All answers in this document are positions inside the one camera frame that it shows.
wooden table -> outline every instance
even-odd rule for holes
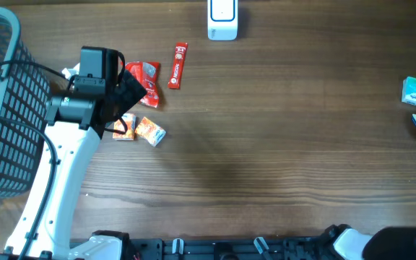
[[[318,235],[347,223],[374,234],[416,225],[416,3],[240,4],[233,42],[207,38],[206,3],[10,7],[36,59],[73,66],[82,46],[159,61],[161,104],[136,105],[167,136],[105,134],[82,184],[73,238]],[[189,44],[180,90],[174,46]],[[0,251],[26,196],[0,201]]]

wood grain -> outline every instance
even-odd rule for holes
[[[204,2],[10,7],[36,59],[73,66],[82,46],[160,61],[161,106],[137,105],[168,134],[105,134],[87,169],[73,238],[317,235],[416,225],[416,2],[240,5],[233,42],[207,39]],[[177,41],[181,90],[166,87]],[[26,196],[0,201],[0,250]]]

